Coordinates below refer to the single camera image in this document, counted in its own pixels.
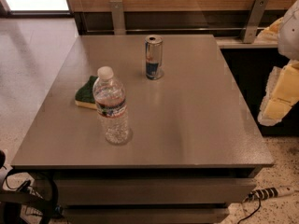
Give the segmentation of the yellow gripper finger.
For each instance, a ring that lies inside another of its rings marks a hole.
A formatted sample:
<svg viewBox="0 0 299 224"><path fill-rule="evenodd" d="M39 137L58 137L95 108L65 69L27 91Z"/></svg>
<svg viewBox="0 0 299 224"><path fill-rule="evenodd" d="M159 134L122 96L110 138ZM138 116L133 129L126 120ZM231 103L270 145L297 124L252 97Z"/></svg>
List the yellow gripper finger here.
<svg viewBox="0 0 299 224"><path fill-rule="evenodd" d="M258 122L263 126L274 126L281 122L298 102L299 62L290 60L282 68L274 66L267 80Z"/></svg>

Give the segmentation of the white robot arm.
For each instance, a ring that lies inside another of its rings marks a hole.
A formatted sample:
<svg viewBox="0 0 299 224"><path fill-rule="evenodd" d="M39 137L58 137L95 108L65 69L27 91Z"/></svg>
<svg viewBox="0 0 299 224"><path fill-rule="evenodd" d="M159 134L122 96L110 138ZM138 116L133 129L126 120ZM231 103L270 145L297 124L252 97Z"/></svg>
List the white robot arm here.
<svg viewBox="0 0 299 224"><path fill-rule="evenodd" d="M289 59L282 68L273 67L260 105L258 122L274 126L299 102L299 0L268 31L278 34L278 53Z"/></svg>

